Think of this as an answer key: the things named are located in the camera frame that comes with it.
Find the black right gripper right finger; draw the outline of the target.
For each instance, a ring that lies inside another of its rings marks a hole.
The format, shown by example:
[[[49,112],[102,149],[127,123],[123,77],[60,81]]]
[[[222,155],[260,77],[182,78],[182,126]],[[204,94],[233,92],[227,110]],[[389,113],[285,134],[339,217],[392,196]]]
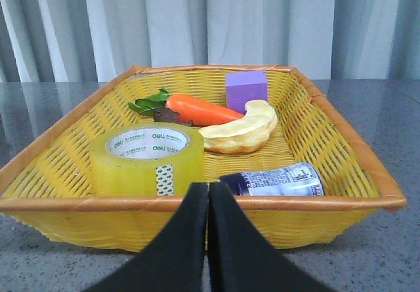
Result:
[[[227,185],[209,185],[208,258],[212,291],[332,291],[261,235]]]

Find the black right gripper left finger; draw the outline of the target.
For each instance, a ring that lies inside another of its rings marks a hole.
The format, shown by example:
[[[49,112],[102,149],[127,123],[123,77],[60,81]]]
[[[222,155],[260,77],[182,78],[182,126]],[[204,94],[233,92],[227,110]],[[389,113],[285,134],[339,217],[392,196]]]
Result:
[[[201,291],[208,195],[206,183],[191,184],[159,234],[87,291]]]

